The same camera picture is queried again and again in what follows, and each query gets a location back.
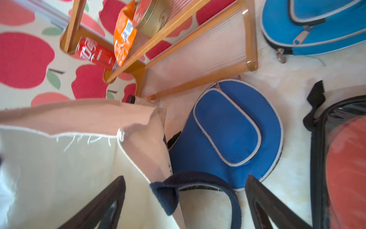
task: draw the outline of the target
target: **wooden rack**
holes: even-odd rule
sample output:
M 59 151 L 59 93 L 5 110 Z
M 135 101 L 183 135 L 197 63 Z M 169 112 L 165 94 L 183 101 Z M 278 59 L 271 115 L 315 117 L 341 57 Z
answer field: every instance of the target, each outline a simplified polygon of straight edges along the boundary
M 200 36 L 207 30 L 213 28 L 235 12 L 242 11 L 243 20 L 245 24 L 245 36 L 246 36 L 246 59 L 243 62 L 236 63 L 232 66 L 220 69 L 211 74 L 199 77 L 198 79 L 181 84 L 174 88 L 168 89 L 163 92 L 159 92 L 150 96 L 147 96 L 148 100 L 160 99 L 165 96 L 169 96 L 175 93 L 180 93 L 191 88 L 202 86 L 211 82 L 216 82 L 242 72 L 255 71 L 258 69 L 258 55 L 257 55 L 257 37 L 255 30 L 255 12 L 254 12 L 254 0 L 237 0 L 231 6 L 215 15 L 211 20 L 197 28 L 187 37 L 180 40 L 178 43 L 172 45 L 168 50 L 161 53 L 156 58 L 152 59 L 147 65 L 140 62 L 138 59 L 142 57 L 151 48 L 157 45 L 167 35 L 174 31 L 178 26 L 185 22 L 190 16 L 201 9 L 210 0 L 193 0 L 188 4 L 184 10 L 180 11 L 175 17 L 173 17 L 157 34 L 155 34 L 147 43 L 139 48 L 133 55 L 131 55 L 116 71 L 111 72 L 106 70 L 104 73 L 104 80 L 108 83 L 112 83 L 116 77 L 122 72 L 127 72 L 133 75 L 137 83 L 137 96 L 142 95 L 142 90 L 146 81 L 145 70 L 168 57 L 174 51 L 184 47 L 189 42 Z M 66 29 L 65 35 L 60 42 L 60 48 L 68 54 L 74 54 L 76 46 L 81 37 L 90 37 L 95 39 L 100 44 L 106 46 L 108 49 L 113 50 L 113 45 L 88 31 L 80 26 L 82 13 L 84 11 L 86 0 L 74 0 L 72 8 L 72 14 L 70 17 L 70 24 Z

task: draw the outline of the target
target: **zipper pull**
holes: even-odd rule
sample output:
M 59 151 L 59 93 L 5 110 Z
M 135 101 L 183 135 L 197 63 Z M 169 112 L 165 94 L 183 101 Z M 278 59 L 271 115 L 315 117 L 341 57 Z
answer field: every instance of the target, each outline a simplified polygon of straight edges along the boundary
M 301 45 L 309 33 L 313 30 L 313 26 L 304 25 L 304 30 L 293 40 L 293 45 Z
M 283 48 L 276 49 L 276 57 L 279 62 L 284 64 L 286 62 L 286 56 L 284 55 L 285 50 Z
M 216 87 L 217 89 L 221 90 L 220 84 L 219 84 L 218 82 L 216 82 L 215 87 Z

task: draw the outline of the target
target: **green leaf pattern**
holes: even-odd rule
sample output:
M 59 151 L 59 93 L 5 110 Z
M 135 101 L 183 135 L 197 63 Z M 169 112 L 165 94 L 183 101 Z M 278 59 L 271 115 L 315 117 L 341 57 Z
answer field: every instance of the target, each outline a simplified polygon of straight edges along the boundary
M 114 99 L 114 96 L 111 92 L 107 92 L 107 96 L 108 99 Z
M 87 13 L 89 13 L 89 5 L 87 3 L 85 4 L 84 11 L 87 12 Z
M 62 34 L 62 32 L 63 32 L 63 30 L 60 28 L 48 27 L 42 31 L 42 34 L 46 35 L 46 36 L 58 36 L 58 35 Z
M 57 88 L 57 89 L 59 89 L 59 90 L 60 90 L 60 88 L 61 88 L 61 82 L 60 82 L 59 77 L 58 77 L 55 73 L 53 73 L 53 72 L 51 72 L 51 71 L 47 71 L 46 76 L 47 76 L 48 81 L 49 81 L 49 82 L 50 82 L 50 83 L 51 83 L 55 88 Z

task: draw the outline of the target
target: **canvas tote bag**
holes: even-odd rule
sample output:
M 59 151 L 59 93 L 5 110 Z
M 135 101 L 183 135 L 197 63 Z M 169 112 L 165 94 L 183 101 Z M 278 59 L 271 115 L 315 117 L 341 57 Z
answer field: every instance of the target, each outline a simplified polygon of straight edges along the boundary
M 0 228 L 58 228 L 118 176 L 117 228 L 185 228 L 149 188 L 171 175 L 164 122 L 147 102 L 105 99 L 0 112 Z

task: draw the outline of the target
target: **black strap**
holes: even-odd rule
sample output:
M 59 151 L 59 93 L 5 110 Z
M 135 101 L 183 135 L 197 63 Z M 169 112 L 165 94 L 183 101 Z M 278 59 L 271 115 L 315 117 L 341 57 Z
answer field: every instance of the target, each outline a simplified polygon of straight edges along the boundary
M 116 229 L 126 192 L 123 176 L 117 177 L 76 215 L 58 229 Z
M 314 132 L 315 130 L 315 123 L 314 123 L 315 111 L 325 102 L 325 96 L 323 95 L 323 93 L 324 93 L 324 87 L 323 87 L 323 81 L 321 80 L 314 84 L 309 95 L 307 96 L 307 101 L 313 108 L 305 116 L 305 118 L 303 119 L 303 123 L 305 128 L 310 132 Z
M 311 229 L 252 175 L 248 176 L 245 192 L 255 229 L 272 229 L 268 217 L 279 229 Z
M 178 206 L 179 189 L 187 187 L 194 188 L 195 186 L 207 186 L 211 188 L 217 188 L 225 192 L 231 201 L 231 229 L 240 229 L 242 224 L 242 212 L 239 200 L 235 194 L 235 191 L 221 178 L 209 173 L 182 171 L 173 174 L 164 182 L 155 182 L 150 184 L 150 188 L 167 215 L 173 214 Z
M 174 143 L 177 141 L 178 137 L 180 136 L 180 134 L 182 133 L 182 131 L 179 131 L 178 133 L 176 133 L 167 143 L 167 147 L 168 149 L 170 149 Z

